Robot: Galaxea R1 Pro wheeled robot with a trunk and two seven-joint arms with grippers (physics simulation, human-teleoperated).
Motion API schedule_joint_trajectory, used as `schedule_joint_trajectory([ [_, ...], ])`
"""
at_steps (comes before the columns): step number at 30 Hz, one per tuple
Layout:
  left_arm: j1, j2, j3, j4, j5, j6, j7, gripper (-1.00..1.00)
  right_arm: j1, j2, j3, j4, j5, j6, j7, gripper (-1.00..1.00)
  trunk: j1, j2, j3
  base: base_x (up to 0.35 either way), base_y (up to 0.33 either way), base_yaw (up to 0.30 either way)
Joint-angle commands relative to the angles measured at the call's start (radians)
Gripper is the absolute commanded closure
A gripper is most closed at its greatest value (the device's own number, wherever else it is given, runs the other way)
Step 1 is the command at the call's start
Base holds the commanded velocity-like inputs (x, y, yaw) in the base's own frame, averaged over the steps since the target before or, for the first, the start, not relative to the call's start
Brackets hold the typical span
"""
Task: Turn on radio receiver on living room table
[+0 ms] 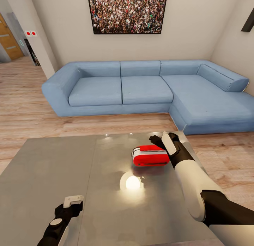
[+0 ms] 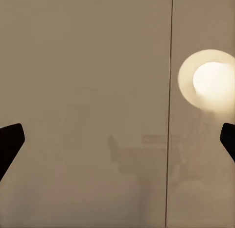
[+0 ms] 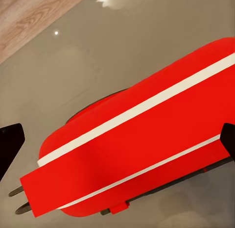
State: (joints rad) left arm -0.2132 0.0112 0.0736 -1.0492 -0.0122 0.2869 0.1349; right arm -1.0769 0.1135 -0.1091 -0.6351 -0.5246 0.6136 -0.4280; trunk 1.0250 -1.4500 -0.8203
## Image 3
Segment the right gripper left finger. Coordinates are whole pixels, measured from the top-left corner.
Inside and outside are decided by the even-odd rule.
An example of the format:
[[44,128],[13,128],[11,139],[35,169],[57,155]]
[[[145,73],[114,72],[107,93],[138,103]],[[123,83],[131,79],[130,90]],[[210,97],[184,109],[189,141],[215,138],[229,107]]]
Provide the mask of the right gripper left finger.
[[0,128],[0,181],[25,142],[20,123]]

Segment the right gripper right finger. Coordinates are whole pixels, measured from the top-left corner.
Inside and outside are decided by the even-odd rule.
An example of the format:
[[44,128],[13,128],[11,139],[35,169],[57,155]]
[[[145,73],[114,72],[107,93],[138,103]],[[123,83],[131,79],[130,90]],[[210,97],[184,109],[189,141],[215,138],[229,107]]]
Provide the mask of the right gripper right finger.
[[235,125],[229,123],[223,125],[220,141],[235,161]]

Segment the radio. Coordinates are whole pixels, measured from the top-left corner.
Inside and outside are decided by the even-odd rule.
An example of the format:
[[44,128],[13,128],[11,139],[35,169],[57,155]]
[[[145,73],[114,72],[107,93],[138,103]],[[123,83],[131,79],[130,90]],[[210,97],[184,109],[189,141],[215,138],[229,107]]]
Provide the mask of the radio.
[[17,215],[55,209],[116,214],[233,161],[220,141],[235,125],[235,38],[211,42],[126,90],[83,108],[43,142],[39,167],[19,178]]

